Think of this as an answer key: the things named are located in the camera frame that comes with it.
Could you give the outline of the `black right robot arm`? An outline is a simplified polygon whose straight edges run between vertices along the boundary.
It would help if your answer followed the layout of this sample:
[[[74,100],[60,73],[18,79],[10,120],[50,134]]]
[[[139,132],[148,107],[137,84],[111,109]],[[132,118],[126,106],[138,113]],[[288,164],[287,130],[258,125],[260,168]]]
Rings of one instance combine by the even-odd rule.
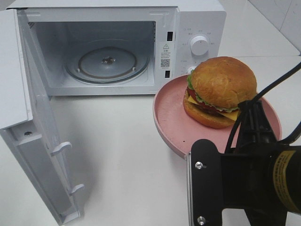
[[[301,211],[301,148],[278,141],[261,102],[239,104],[244,113],[237,144],[221,157],[223,201],[243,209],[253,226],[283,226]]]

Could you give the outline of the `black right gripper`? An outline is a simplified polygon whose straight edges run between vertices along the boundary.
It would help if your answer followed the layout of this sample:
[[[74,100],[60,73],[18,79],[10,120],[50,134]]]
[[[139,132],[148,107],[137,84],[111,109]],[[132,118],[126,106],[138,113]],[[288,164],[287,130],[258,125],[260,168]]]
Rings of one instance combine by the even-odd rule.
[[[237,143],[222,155],[222,186],[225,207],[244,209],[252,226],[282,225],[282,206],[269,178],[271,146],[277,139],[261,101],[250,109],[239,104],[245,115]]]

